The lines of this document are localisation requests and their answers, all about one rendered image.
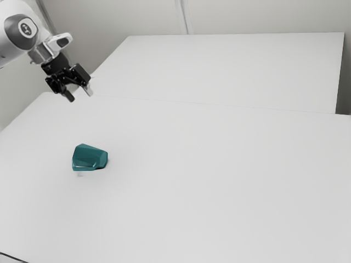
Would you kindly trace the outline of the teal faceted mug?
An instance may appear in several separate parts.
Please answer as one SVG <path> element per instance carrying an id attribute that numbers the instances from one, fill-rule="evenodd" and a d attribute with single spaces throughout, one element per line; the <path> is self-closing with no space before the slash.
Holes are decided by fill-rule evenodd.
<path id="1" fill-rule="evenodd" d="M 80 144 L 72 155 L 73 171 L 94 171 L 104 169 L 108 162 L 108 153 L 99 148 Z"/>

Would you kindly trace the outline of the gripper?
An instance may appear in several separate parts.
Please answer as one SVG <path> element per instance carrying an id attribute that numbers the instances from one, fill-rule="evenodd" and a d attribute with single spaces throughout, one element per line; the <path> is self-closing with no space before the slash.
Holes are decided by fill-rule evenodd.
<path id="1" fill-rule="evenodd" d="M 90 88 L 90 74 L 80 65 L 75 64 L 70 67 L 67 57 L 63 53 L 59 53 L 57 57 L 48 63 L 41 65 L 42 70 L 46 75 L 51 75 L 45 78 L 46 83 L 55 94 L 60 94 L 69 102 L 73 102 L 75 97 L 67 89 L 67 85 L 75 84 L 83 88 L 88 96 L 93 95 L 93 91 Z"/>

